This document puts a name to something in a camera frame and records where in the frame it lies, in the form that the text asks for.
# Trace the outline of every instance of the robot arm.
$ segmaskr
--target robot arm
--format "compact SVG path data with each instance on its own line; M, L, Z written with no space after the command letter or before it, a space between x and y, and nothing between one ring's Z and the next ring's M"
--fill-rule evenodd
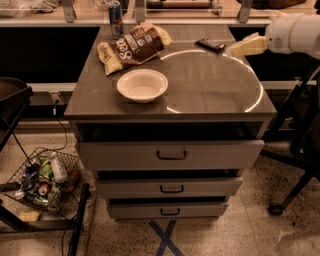
M269 49L275 53L306 53L320 59L320 16L291 14L275 16L265 36L252 34L230 48L230 55L261 54Z

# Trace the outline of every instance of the bottle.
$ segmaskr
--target bottle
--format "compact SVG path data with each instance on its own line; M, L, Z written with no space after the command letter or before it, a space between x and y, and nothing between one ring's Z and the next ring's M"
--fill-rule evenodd
M68 174L66 168L60 161L57 152L53 152L51 154L51 168L54 176L54 181L56 183L64 183L67 180Z

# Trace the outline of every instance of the drawer handle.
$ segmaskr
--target drawer handle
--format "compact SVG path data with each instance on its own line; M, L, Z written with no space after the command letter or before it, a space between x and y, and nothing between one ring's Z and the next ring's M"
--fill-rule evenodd
M160 160L184 160L187 158L187 151L183 150L182 156L163 156L160 151L157 151L157 157Z
M166 190L166 189L163 189L162 185L160 186L160 191L162 193L166 193L166 194L174 194L174 193L182 193L184 191L184 187L183 185L181 185L180 189L179 190Z
M169 210L170 212L166 212L166 210L160 209L160 213L162 216L175 216L180 214L180 208L175 209L175 212Z

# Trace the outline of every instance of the snack bag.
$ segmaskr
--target snack bag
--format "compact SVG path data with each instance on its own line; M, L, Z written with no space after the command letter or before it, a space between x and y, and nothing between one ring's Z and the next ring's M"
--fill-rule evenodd
M101 42L97 46L99 59L105 65L106 75L128 69L155 57L171 44L164 29L141 22L114 43Z

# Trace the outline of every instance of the wheel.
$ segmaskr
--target wheel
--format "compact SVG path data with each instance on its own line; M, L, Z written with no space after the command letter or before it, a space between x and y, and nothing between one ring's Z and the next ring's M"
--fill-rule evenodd
M280 216L283 213L283 207L281 204L271 203L268 208L268 212L274 216Z

